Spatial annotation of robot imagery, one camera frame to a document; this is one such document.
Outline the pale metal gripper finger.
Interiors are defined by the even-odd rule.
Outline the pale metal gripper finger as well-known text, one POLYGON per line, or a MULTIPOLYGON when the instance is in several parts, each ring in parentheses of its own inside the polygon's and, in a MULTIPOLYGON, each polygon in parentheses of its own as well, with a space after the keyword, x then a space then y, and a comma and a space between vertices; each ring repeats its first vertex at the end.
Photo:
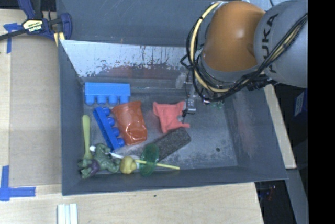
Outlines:
POLYGON ((186 99, 183 101, 183 107, 181 110, 181 115, 178 116, 179 122, 184 122, 187 115, 193 115, 196 113, 196 106, 194 99, 186 99))

